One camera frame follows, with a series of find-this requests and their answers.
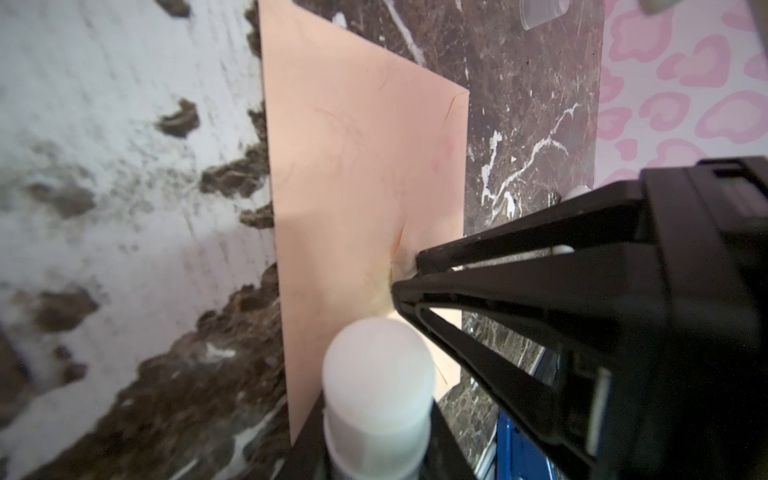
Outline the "clear glue stick cap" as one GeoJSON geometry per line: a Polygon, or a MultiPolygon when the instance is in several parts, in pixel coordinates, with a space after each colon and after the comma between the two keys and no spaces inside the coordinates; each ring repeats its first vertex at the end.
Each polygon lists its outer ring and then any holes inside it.
{"type": "Polygon", "coordinates": [[[525,30],[531,30],[563,16],[570,0],[521,0],[520,20],[525,30]]]}

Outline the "white glue stick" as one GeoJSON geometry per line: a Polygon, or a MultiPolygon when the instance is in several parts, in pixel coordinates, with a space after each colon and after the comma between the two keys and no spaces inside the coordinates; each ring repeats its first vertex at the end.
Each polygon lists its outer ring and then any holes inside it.
{"type": "Polygon", "coordinates": [[[345,327],[323,360],[323,429],[336,479],[415,479],[427,452],[435,366],[409,325],[345,327]]]}

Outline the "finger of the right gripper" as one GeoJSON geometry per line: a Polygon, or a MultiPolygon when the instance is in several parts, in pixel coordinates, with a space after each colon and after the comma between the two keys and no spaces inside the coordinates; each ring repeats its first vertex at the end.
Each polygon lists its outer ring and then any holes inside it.
{"type": "Polygon", "coordinates": [[[568,477],[661,471],[653,393],[666,315],[652,246],[419,275],[396,282],[392,299],[568,477]]]}
{"type": "Polygon", "coordinates": [[[644,202],[641,182],[619,181],[506,224],[421,251],[430,274],[558,245],[586,248],[630,241],[644,202]]]}

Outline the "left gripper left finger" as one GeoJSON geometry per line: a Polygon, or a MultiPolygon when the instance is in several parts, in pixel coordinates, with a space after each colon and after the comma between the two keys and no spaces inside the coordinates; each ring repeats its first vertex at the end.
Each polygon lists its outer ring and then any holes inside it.
{"type": "Polygon", "coordinates": [[[320,394],[275,480],[328,480],[330,463],[324,435],[324,397],[320,394]]]}

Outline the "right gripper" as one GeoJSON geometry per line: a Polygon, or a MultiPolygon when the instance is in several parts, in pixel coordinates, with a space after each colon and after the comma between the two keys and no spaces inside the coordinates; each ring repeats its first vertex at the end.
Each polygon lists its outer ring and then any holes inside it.
{"type": "Polygon", "coordinates": [[[608,396],[594,479],[767,475],[767,161],[648,169],[584,196],[585,245],[616,246],[608,396]]]}

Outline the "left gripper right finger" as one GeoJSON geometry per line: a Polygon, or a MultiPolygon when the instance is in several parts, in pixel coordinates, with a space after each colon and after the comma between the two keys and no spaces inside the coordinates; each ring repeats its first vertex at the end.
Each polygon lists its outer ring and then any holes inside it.
{"type": "Polygon", "coordinates": [[[430,437],[419,470],[426,480],[475,480],[476,475],[465,459],[436,402],[430,415],[430,437]]]}

